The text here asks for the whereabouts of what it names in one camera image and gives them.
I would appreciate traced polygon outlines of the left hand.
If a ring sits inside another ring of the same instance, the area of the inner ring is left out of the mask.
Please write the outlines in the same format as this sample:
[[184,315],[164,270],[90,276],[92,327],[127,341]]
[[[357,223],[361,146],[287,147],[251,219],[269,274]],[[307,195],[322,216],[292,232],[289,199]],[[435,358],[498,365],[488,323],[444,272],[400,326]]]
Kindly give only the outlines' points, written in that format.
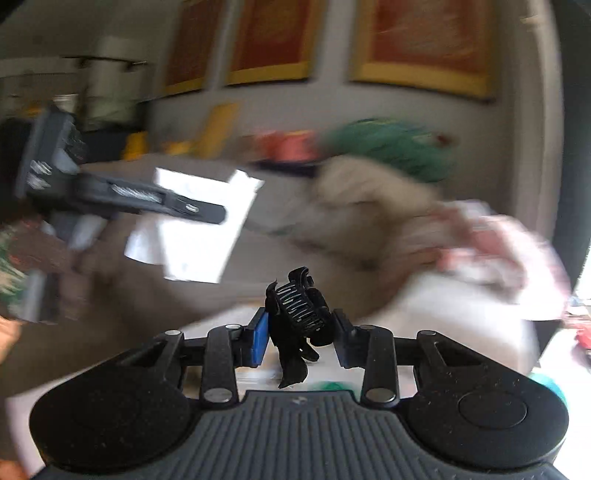
[[22,323],[17,320],[0,318],[0,363],[6,359],[21,336]]

